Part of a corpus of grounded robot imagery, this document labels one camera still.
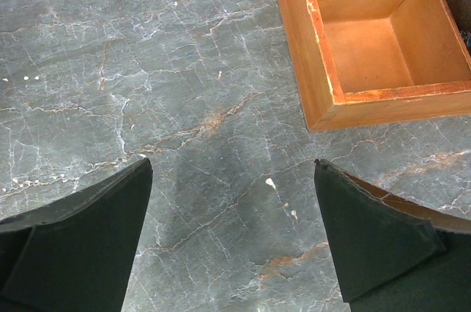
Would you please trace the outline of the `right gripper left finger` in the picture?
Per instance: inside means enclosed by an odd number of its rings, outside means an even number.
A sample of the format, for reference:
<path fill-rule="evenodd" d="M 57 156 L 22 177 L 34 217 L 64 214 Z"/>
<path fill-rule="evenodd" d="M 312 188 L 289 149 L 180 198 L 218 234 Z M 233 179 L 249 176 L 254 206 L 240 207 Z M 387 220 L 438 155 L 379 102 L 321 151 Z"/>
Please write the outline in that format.
<path fill-rule="evenodd" d="M 1 220 L 2 311 L 120 311 L 152 189 L 148 158 Z"/>

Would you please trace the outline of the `orange wooden divided tray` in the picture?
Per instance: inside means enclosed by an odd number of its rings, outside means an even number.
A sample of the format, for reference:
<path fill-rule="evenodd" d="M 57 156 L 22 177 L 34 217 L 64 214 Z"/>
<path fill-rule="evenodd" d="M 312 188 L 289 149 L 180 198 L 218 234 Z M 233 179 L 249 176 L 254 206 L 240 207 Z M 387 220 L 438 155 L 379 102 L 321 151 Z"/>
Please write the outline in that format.
<path fill-rule="evenodd" d="M 445 0 L 278 0 L 307 128 L 470 112 L 470 55 Z"/>

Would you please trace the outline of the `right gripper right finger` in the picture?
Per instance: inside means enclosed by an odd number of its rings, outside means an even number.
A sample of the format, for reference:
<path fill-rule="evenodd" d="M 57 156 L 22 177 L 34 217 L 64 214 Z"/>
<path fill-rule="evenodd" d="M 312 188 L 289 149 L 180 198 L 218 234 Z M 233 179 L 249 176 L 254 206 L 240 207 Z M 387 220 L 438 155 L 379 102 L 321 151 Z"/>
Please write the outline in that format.
<path fill-rule="evenodd" d="M 318 160 L 314 181 L 342 299 L 352 311 L 468 311 L 470 221 Z"/>

